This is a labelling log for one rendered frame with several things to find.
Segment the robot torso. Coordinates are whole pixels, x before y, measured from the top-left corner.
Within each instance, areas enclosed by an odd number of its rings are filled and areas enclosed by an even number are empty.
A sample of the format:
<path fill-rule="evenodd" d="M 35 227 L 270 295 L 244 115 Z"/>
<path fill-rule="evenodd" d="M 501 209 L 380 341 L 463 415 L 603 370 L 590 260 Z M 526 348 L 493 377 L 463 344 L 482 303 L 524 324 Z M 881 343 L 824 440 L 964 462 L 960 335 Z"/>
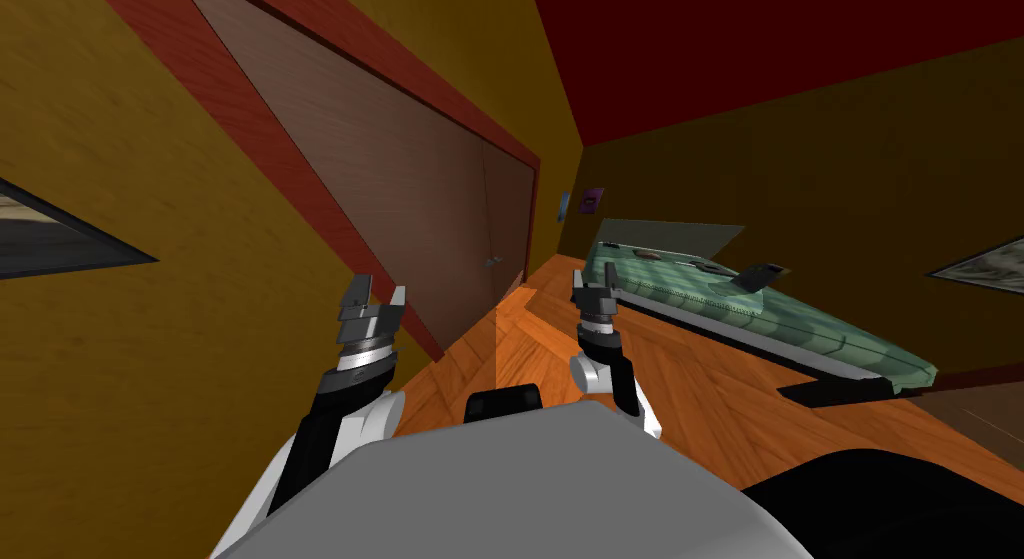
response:
<path fill-rule="evenodd" d="M 769 512 L 592 401 L 352 445 L 212 559 L 812 559 Z"/>

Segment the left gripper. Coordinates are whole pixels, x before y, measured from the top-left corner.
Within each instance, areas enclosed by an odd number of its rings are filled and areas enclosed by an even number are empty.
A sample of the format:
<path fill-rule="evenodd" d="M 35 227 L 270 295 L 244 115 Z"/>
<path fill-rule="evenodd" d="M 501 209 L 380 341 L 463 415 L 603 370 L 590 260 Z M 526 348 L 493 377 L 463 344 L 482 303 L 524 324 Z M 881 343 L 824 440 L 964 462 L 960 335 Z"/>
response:
<path fill-rule="evenodd" d="M 395 285 L 389 304 L 369 305 L 371 274 L 356 274 L 345 289 L 340 304 L 339 334 L 336 343 L 343 346 L 393 344 L 406 306 L 406 286 Z"/>

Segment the black framed wall picture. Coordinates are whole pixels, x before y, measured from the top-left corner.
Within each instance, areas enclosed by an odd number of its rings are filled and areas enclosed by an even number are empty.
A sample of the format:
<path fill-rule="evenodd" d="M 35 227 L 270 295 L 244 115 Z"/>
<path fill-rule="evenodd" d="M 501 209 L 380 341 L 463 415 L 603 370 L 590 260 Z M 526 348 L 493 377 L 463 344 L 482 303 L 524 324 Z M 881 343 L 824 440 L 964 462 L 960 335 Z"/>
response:
<path fill-rule="evenodd" d="M 0 178 L 0 280 L 155 262 L 155 257 Z"/>

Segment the grey framed wall picture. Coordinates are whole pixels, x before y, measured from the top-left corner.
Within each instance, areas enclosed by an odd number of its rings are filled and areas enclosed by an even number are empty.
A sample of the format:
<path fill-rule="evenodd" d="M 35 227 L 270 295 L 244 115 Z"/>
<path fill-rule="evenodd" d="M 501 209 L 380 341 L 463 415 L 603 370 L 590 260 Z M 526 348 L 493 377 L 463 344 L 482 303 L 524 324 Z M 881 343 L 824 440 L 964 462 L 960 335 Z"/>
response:
<path fill-rule="evenodd" d="M 1024 235 L 946 265 L 927 276 L 1024 295 Z"/>

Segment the brown wooden door leaf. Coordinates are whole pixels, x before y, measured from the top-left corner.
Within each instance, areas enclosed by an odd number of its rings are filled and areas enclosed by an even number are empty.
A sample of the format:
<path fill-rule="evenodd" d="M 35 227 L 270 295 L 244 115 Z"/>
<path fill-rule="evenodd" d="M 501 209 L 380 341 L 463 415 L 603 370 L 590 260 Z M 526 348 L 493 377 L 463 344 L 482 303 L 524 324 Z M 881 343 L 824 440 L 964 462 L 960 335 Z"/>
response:
<path fill-rule="evenodd" d="M 526 267 L 534 170 L 515 157 L 483 143 L 486 204 L 490 232 L 494 296 L 500 302 Z"/>
<path fill-rule="evenodd" d="M 194 0 L 442 350 L 494 305 L 482 140 L 253 0 Z"/>

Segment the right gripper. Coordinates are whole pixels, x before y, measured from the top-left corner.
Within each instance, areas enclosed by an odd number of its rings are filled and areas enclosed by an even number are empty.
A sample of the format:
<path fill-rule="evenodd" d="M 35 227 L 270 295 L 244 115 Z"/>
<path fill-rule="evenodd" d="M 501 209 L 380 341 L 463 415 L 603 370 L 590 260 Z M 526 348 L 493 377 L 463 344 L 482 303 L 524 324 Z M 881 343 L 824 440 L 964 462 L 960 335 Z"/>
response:
<path fill-rule="evenodd" d="M 617 314 L 617 300 L 612 290 L 618 287 L 618 274 L 611 261 L 604 264 L 605 287 L 584 287 L 581 270 L 572 271 L 572 297 L 582 319 L 609 319 Z"/>

